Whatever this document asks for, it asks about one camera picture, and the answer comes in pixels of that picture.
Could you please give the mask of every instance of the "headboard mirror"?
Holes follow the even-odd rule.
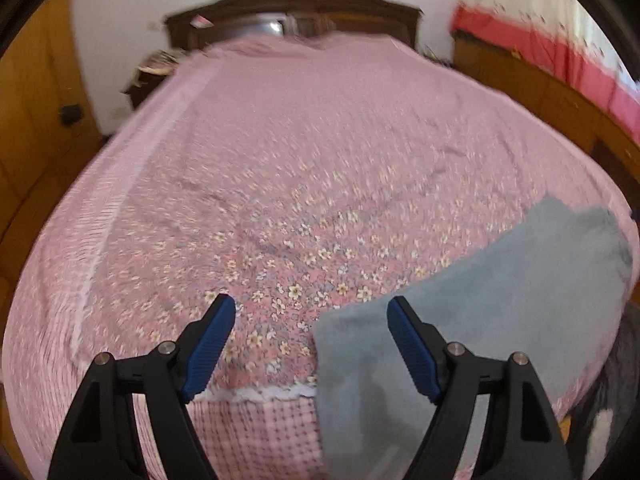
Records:
[[[420,9],[386,0],[219,0],[165,18],[171,46],[194,50],[247,34],[388,34],[415,47]]]

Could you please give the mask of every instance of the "curtain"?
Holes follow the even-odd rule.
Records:
[[[640,86],[577,0],[460,0],[451,31],[516,50],[609,113],[640,142]]]

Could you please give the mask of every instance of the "pink checkered fabric border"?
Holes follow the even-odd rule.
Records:
[[[143,397],[136,398],[149,476],[164,480]],[[202,447],[220,480],[324,480],[313,399],[194,402],[188,406]]]

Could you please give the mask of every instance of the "white lace trim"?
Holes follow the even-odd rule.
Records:
[[[223,390],[214,388],[204,390],[194,400],[207,402],[270,402],[272,400],[296,400],[299,397],[315,397],[316,386],[309,384],[294,384],[287,388],[267,386],[265,388],[238,388],[237,390]]]

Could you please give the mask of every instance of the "gray cloth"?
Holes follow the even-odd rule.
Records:
[[[423,321],[476,355],[526,352],[556,400],[616,331],[631,266],[610,212],[575,213],[545,198],[525,222],[430,279],[322,314],[313,330],[316,407],[331,478],[402,478],[433,416],[388,332],[392,296],[403,294]],[[476,402],[462,467],[478,454],[487,401]]]

